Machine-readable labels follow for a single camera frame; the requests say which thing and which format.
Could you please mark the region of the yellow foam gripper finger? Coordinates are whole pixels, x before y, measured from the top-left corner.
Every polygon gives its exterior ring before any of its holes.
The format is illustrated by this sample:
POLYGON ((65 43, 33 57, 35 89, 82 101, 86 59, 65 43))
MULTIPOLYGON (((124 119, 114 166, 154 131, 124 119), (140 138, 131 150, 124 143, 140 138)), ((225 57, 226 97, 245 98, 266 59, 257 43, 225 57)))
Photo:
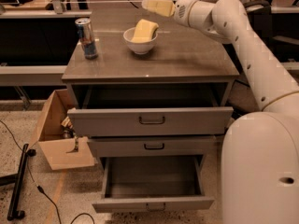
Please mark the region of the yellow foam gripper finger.
POLYGON ((175 5, 171 0, 142 0, 141 6, 164 17, 171 17, 175 13, 175 5))

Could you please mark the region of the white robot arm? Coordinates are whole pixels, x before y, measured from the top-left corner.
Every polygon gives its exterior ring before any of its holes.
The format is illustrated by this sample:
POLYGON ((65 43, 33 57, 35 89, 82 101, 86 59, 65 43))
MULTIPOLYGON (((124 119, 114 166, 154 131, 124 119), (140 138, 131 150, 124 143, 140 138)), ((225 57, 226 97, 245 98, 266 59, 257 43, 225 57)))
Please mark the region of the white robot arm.
POLYGON ((243 4, 143 0, 142 7, 232 45, 259 107, 223 139, 223 224, 299 224, 299 84, 251 28, 243 4))

